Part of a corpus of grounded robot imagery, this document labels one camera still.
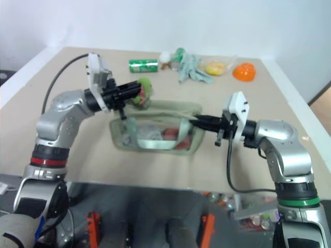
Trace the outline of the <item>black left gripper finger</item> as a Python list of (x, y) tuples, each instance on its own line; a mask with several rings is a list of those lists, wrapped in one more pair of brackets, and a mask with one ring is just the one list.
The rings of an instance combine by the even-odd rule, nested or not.
[(135, 97), (138, 96), (138, 94), (140, 93), (140, 89), (126, 89), (126, 90), (121, 90), (119, 93), (119, 98), (122, 101), (126, 101), (129, 99), (134, 99)]
[(132, 81), (118, 86), (120, 92), (140, 92), (141, 84), (138, 81)]

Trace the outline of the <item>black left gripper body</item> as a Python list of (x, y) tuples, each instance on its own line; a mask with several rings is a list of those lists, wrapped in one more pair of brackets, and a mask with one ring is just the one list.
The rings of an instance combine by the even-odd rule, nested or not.
[(127, 119), (124, 112), (125, 101), (120, 95), (120, 90), (116, 85), (115, 79), (107, 80), (106, 87), (103, 89), (102, 98), (109, 111), (118, 111), (121, 120)]

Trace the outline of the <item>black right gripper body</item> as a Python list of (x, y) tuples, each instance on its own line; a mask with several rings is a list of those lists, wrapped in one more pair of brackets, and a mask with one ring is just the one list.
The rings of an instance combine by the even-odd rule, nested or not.
[(231, 114), (230, 120), (227, 120), (223, 115), (220, 119), (220, 126), (217, 129), (215, 145), (221, 146), (222, 140), (233, 141), (237, 130), (238, 118), (235, 114)]

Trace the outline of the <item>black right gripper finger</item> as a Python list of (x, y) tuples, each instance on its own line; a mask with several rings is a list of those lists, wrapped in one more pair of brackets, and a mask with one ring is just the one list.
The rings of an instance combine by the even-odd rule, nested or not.
[(206, 122), (206, 123), (220, 123), (221, 117), (215, 117), (210, 115), (199, 115), (199, 121)]
[(190, 123), (202, 130), (205, 131), (219, 131), (220, 130), (220, 124), (219, 123), (212, 123), (212, 122), (203, 122), (199, 120), (191, 120)]

